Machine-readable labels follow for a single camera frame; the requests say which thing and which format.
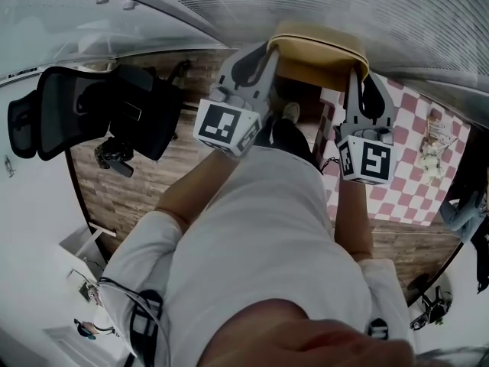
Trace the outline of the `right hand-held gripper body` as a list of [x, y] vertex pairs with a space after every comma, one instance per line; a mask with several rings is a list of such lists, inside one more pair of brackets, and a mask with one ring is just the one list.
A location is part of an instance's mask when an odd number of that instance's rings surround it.
[[360, 184], [388, 184], [394, 173], [393, 129], [391, 126], [357, 129], [342, 134], [336, 125], [335, 143], [342, 178]]

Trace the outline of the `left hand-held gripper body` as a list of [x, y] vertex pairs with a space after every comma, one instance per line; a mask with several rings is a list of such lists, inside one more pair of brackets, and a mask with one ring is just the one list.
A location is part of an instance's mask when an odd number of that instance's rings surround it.
[[226, 88], [201, 99], [193, 137], [230, 157], [241, 158], [253, 145], [267, 117], [267, 96], [257, 91], [246, 100]]

